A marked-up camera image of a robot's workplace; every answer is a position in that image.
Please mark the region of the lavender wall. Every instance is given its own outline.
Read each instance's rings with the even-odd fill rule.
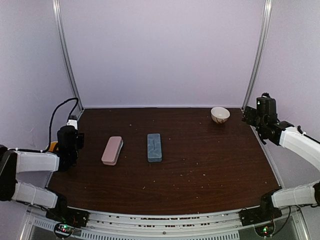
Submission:
[[[264,2],[62,1],[83,105],[241,106]]]
[[[72,97],[52,1],[0,1],[0,144],[44,149],[52,111]],[[57,112],[53,139],[71,105]],[[44,186],[48,172],[17,176]],[[0,238],[17,239],[26,206],[0,202]]]
[[[320,2],[273,1],[271,25],[250,105],[263,92],[277,101],[280,120],[301,125],[320,139]],[[298,155],[268,143],[285,187],[320,179],[320,173]],[[319,239],[320,210],[305,208],[313,239]]]

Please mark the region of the wooden table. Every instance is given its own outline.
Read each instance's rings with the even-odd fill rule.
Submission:
[[[208,108],[86,109],[76,167],[53,174],[49,189],[71,207],[146,215],[196,214],[260,204],[278,187],[240,109],[217,125]],[[163,161],[148,163],[147,134],[161,134]],[[122,136],[116,166],[103,165],[109,137]]]

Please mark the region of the eraser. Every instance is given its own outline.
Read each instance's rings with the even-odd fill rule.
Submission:
[[[120,136],[110,137],[101,158],[103,164],[111,166],[116,165],[123,144],[124,141]]]
[[[158,163],[162,161],[161,137],[159,133],[147,135],[148,162]]]

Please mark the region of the white bowl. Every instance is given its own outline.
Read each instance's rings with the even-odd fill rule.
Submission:
[[[216,106],[211,109],[211,118],[217,124],[224,124],[230,117],[230,112],[221,106]]]

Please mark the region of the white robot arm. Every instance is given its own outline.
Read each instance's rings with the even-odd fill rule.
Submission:
[[[276,100],[268,93],[256,99],[256,109],[247,106],[242,121],[255,127],[263,144],[265,140],[298,154],[320,171],[320,142],[306,135],[300,128],[279,121]],[[320,206],[320,182],[275,189],[261,197],[260,207],[240,211],[243,225],[255,224],[281,216],[280,208],[288,206]]]
[[[320,171],[320,144],[296,127],[287,127],[280,136],[279,145],[298,154]],[[275,208],[294,205],[320,205],[320,184],[309,184],[281,189],[272,196]]]
[[[49,209],[47,217],[55,220],[72,218],[67,198],[57,192],[16,180],[22,172],[64,172],[77,163],[78,149],[83,147],[84,135],[78,133],[77,119],[72,116],[57,132],[53,152],[47,150],[8,149],[0,145],[0,201],[18,201]]]

